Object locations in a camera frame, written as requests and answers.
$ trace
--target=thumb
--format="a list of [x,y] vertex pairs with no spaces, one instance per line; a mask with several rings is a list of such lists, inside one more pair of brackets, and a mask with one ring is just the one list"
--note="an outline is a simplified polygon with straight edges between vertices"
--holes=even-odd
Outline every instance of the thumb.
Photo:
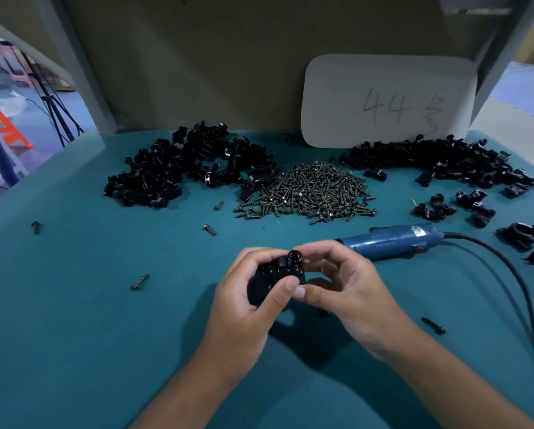
[[323,289],[313,284],[305,284],[297,287],[293,293],[293,297],[296,300],[322,308],[323,310],[332,312],[335,315],[337,314],[337,309],[340,306],[339,292]]
[[273,325],[279,313],[283,311],[293,292],[299,286],[299,279],[295,276],[286,276],[277,281],[275,286],[267,294],[265,301],[261,303],[256,311],[257,317],[265,325]]

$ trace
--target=person's right hand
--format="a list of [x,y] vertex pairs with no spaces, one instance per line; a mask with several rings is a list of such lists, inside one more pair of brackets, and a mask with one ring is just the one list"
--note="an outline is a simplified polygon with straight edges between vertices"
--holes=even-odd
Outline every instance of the person's right hand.
[[419,328],[394,300],[372,262],[337,241],[295,247],[305,272],[323,278],[295,289],[299,301],[334,313],[349,334],[374,357],[385,360]]

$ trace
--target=white sign board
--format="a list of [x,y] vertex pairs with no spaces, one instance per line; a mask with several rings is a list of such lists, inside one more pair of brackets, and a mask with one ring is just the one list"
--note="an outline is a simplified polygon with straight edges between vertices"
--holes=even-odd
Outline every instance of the white sign board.
[[457,57],[328,54],[306,68],[301,130],[315,147],[457,138],[467,133],[477,75]]

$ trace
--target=blue power tool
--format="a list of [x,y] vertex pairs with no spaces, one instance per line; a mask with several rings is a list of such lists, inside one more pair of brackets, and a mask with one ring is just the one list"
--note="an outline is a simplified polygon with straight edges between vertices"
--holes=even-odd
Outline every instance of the blue power tool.
[[369,233],[339,238],[338,242],[367,259],[382,259],[405,253],[421,253],[444,239],[430,223],[372,227]]

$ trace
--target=green table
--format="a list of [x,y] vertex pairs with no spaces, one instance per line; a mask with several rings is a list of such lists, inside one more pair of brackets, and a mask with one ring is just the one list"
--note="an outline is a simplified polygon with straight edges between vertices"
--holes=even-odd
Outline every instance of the green table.
[[[282,168],[341,151],[313,149],[281,134],[243,132]],[[213,288],[246,246],[291,248],[365,233],[371,226],[416,223],[412,203],[472,188],[457,181],[414,182],[417,169],[390,169],[369,180],[375,217],[309,226],[302,216],[235,220],[238,187],[184,181],[167,209],[124,208],[105,198],[106,177],[124,157],[170,131],[82,136],[0,198],[0,429],[123,428],[180,366],[203,335]],[[483,138],[471,132],[468,140]],[[490,147],[501,150],[490,141]],[[511,162],[534,174],[519,157]],[[475,229],[467,212],[441,230],[478,237],[502,250],[534,296],[534,266],[493,231],[534,223],[534,190],[508,200],[489,190],[498,213]],[[218,212],[213,206],[225,202]],[[30,223],[43,224],[40,235]],[[210,224],[218,233],[202,230]],[[490,252],[461,241],[414,259],[377,262],[408,315],[448,328],[436,337],[534,417],[534,349],[513,276]],[[130,285],[143,274],[143,289]],[[212,428],[436,427],[408,387],[344,332],[335,317],[294,303],[271,331],[249,376],[219,409]]]

